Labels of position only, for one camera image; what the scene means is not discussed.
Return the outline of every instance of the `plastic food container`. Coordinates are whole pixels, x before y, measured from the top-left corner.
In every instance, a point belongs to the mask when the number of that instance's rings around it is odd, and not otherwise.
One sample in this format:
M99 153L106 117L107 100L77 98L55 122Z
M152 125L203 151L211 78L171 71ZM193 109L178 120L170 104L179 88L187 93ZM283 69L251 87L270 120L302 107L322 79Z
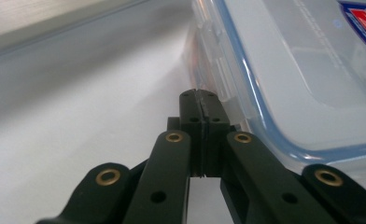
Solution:
M310 163L366 170L366 1L192 5L192 81L218 94L232 124L297 173Z

